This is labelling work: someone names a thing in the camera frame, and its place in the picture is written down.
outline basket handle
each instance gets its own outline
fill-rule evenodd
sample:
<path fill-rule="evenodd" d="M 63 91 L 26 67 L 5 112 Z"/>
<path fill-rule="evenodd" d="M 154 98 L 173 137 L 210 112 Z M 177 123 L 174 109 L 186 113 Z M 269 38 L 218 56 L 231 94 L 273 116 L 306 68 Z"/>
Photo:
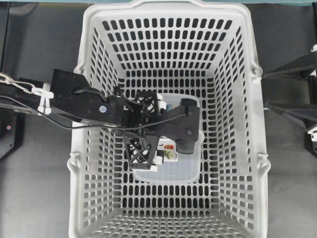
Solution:
<path fill-rule="evenodd" d="M 258 154 L 258 170 L 259 170 L 259 174 L 261 177 L 264 177 L 265 175 L 267 175 L 268 171 L 271 168 L 271 162 L 267 159 L 268 155 L 267 154 L 262 154 L 259 153 Z"/>
<path fill-rule="evenodd" d="M 134 0 L 131 2 L 131 5 L 132 7 L 136 7 L 138 5 L 141 5 L 143 3 L 148 3 L 148 2 L 190 2 L 200 7 L 206 7 L 207 4 L 209 5 L 213 4 L 213 2 L 205 2 L 201 0 Z"/>
<path fill-rule="evenodd" d="M 79 158 L 80 158 L 79 152 L 70 153 L 70 158 L 67 161 L 67 167 L 71 173 L 77 174 L 79 172 L 79 168 L 80 168 Z"/>

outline white plastic basket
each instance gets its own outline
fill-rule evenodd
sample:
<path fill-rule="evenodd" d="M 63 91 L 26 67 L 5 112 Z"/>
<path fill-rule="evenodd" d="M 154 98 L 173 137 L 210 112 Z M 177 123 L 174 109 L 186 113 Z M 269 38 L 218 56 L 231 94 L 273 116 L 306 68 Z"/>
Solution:
<path fill-rule="evenodd" d="M 202 164 L 196 183 L 137 181 L 122 138 L 74 130 L 72 238 L 265 238 L 267 172 L 262 70 L 251 15 L 239 4 L 135 1 L 84 14 L 76 73 L 114 85 L 193 95 L 201 102 Z"/>

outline clear plastic container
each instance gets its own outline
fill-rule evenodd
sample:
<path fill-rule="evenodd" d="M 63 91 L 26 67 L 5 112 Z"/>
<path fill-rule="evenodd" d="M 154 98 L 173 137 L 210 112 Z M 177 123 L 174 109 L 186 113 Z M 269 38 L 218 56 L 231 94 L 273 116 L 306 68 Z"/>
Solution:
<path fill-rule="evenodd" d="M 189 98 L 197 101 L 197 106 L 200 107 L 198 98 L 191 95 L 162 93 L 163 101 L 167 104 L 173 104 L 177 107 L 182 98 Z M 196 182 L 199 179 L 201 165 L 201 145 L 204 141 L 204 133 L 199 131 L 199 139 L 195 143 L 194 153 L 185 155 L 178 153 L 177 162 L 165 162 L 158 166 L 157 172 L 150 171 L 134 171 L 135 179 L 152 183 L 163 184 L 179 184 Z"/>

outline black metal bracket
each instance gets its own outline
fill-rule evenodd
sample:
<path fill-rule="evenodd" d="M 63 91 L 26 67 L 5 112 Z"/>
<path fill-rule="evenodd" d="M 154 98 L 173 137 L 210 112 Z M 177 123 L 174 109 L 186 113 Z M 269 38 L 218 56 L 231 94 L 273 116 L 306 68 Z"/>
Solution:
<path fill-rule="evenodd" d="M 20 79 L 38 88 L 43 83 Z M 181 99 L 180 105 L 170 111 L 159 109 L 156 91 L 140 91 L 134 99 L 127 99 L 122 89 L 114 86 L 114 95 L 105 95 L 91 87 L 85 76 L 55 69 L 50 91 L 52 114 L 85 124 L 111 126 L 124 139 L 129 166 L 149 170 L 161 136 L 176 142 L 178 153 L 192 154 L 199 135 L 200 109 L 197 102 Z M 0 85 L 0 95 L 14 98 L 36 109 L 40 97 L 27 94 L 13 86 Z M 0 107 L 28 112 L 9 99 L 0 99 Z"/>
<path fill-rule="evenodd" d="M 306 80 L 308 83 L 310 104 L 280 104 L 268 102 L 270 110 L 300 125 L 305 131 L 305 148 L 317 157 L 317 142 L 307 134 L 317 126 L 317 77 L 312 75 L 317 69 L 317 52 L 311 52 L 264 75 L 265 78 L 289 78 Z"/>
<path fill-rule="evenodd" d="M 23 115 L 0 108 L 0 160 L 22 144 L 23 127 Z"/>

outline black metal stand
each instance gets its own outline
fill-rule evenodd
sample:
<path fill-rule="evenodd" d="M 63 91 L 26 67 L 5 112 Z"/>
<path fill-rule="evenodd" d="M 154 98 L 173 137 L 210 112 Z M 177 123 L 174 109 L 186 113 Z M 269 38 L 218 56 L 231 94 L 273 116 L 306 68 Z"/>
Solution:
<path fill-rule="evenodd" d="M 0 160 L 22 144 L 24 115 L 0 108 Z"/>
<path fill-rule="evenodd" d="M 311 73 L 317 69 L 317 52 L 311 52 L 267 73 L 264 78 L 289 78 L 306 80 L 310 104 L 279 104 L 269 102 L 266 107 L 287 117 L 305 130 L 305 148 L 317 157 L 317 141 L 307 131 L 317 126 L 317 77 Z"/>

